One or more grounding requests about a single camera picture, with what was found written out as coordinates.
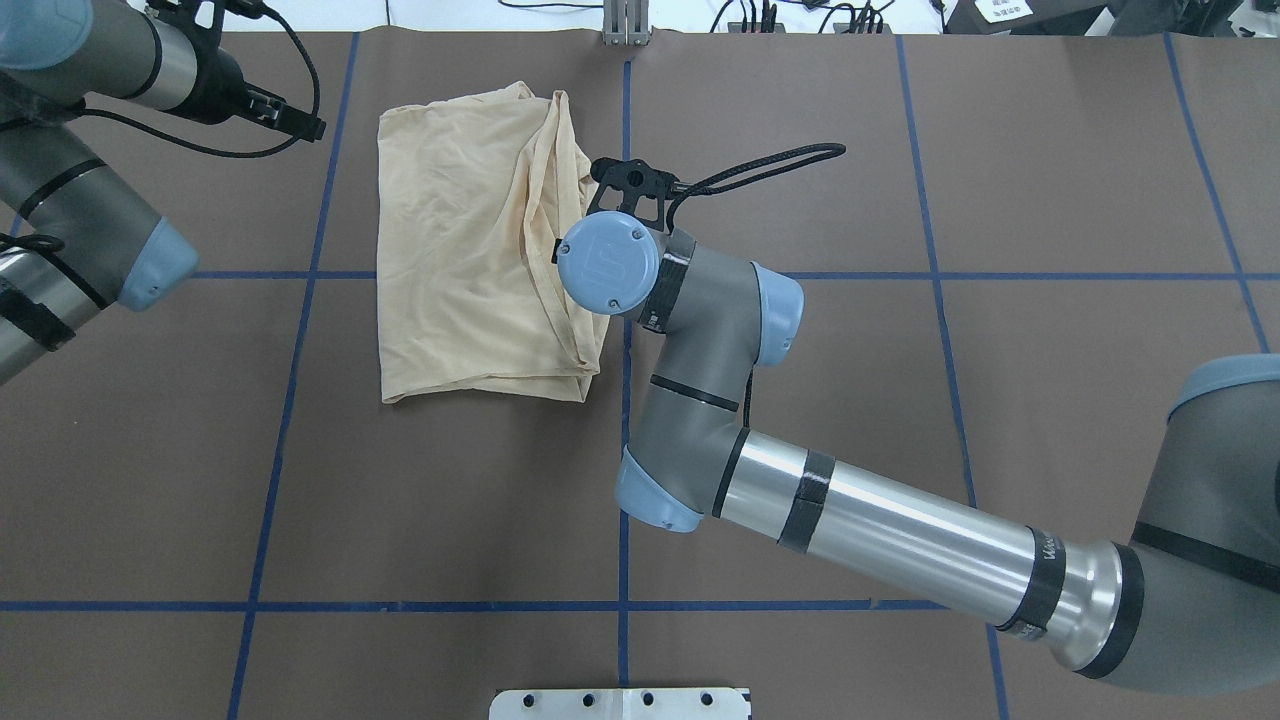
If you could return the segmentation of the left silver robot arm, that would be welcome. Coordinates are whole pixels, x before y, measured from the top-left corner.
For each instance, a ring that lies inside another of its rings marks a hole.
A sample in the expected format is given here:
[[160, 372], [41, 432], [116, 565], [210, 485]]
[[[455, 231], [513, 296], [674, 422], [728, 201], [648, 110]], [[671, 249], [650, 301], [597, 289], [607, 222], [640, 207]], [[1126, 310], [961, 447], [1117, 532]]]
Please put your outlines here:
[[320, 102], [292, 106], [246, 82], [221, 47], [227, 14], [283, 15], [265, 1], [5, 1], [1, 6], [3, 201], [28, 234], [3, 233], [1, 378], [56, 352], [102, 310], [142, 313], [197, 269], [198, 254], [70, 129], [108, 118], [91, 94], [206, 126], [233, 117], [284, 135], [325, 131]]

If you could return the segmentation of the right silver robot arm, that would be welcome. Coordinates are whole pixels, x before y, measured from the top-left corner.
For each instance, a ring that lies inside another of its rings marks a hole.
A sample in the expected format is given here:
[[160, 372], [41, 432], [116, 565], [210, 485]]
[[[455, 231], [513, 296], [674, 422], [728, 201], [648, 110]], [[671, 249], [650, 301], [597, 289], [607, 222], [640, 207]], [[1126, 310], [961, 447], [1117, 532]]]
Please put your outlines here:
[[749, 427], [756, 366], [797, 334], [801, 286], [621, 211], [556, 243], [581, 307], [663, 334], [614, 497], [677, 533], [719, 518], [796, 553], [970, 614], [1111, 685], [1204, 696], [1274, 684], [1277, 356], [1188, 377], [1130, 539], [1073, 543]]

